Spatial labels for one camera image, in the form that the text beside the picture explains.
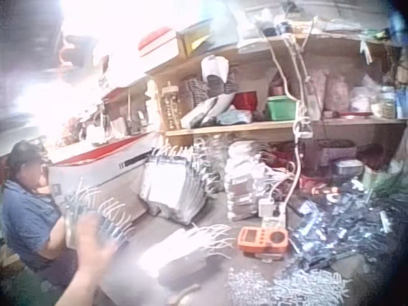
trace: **red container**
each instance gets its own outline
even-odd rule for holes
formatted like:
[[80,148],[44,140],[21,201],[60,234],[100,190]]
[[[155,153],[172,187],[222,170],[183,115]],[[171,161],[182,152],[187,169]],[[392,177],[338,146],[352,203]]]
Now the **red container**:
[[258,105],[256,91],[239,92],[238,94],[235,94],[232,104],[237,110],[256,111]]

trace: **blue shirt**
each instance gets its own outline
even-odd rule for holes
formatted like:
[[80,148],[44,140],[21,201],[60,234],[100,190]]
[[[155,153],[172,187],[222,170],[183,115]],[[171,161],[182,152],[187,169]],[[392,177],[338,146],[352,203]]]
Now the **blue shirt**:
[[56,260],[38,254],[61,217],[53,199],[31,193],[20,184],[7,180],[3,200],[1,219],[7,246],[32,271],[39,272],[55,285],[67,286],[77,267],[76,252],[65,250]]

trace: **green container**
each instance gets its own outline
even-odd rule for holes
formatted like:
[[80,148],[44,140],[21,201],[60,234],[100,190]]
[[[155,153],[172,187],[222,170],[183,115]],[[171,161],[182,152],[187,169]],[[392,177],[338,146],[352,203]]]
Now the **green container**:
[[272,121],[294,120],[296,102],[287,96],[268,97],[268,109]]

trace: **multimeter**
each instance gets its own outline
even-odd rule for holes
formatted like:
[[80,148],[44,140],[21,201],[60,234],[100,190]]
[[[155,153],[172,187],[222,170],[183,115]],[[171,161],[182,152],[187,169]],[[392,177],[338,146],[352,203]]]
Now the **multimeter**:
[[288,231],[283,228],[244,226],[238,235],[238,248],[248,253],[282,254],[288,249]]

